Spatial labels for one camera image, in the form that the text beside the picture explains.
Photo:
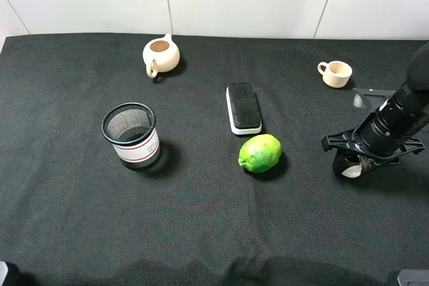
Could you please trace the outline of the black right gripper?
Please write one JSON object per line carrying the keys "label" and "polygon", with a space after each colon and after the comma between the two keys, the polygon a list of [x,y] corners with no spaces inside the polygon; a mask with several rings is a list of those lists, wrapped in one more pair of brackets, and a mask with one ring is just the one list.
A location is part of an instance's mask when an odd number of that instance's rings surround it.
{"label": "black right gripper", "polygon": [[323,137],[322,148],[324,151],[337,149],[332,170],[336,176],[343,176],[343,172],[351,166],[351,162],[347,159],[348,155],[358,155],[360,174],[364,175],[369,171],[373,171],[381,167],[381,163],[393,162],[403,155],[409,153],[419,154],[425,149],[424,144],[417,138],[411,138],[405,143],[401,143],[398,147],[393,148],[393,152],[389,155],[382,155],[364,146],[359,141],[359,136],[354,131],[345,131],[336,135],[326,135]]}

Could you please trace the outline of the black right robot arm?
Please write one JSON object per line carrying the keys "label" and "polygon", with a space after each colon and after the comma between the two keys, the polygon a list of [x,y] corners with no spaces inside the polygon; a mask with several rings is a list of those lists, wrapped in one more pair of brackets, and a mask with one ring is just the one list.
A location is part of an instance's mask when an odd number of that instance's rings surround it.
{"label": "black right robot arm", "polygon": [[336,150],[337,177],[356,178],[377,167],[395,165],[400,157],[425,149],[414,137],[428,124],[428,44],[412,57],[406,81],[355,129],[322,139],[325,151]]}

